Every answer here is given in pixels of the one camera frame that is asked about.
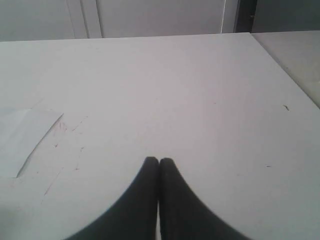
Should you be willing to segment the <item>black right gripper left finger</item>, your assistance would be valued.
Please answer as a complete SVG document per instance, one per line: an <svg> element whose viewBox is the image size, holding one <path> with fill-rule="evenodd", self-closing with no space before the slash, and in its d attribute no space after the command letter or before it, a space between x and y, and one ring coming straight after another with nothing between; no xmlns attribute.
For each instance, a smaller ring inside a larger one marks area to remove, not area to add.
<svg viewBox="0 0 320 240"><path fill-rule="evenodd" d="M100 217L69 240L154 240L160 164L147 157L122 196Z"/></svg>

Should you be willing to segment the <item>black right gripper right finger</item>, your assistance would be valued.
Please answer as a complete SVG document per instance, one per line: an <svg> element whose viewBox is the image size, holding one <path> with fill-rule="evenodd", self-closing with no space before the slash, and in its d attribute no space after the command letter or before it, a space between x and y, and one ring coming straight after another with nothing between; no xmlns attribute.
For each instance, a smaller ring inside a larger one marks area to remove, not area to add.
<svg viewBox="0 0 320 240"><path fill-rule="evenodd" d="M196 196L171 158L159 163L159 219L163 240L248 239Z"/></svg>

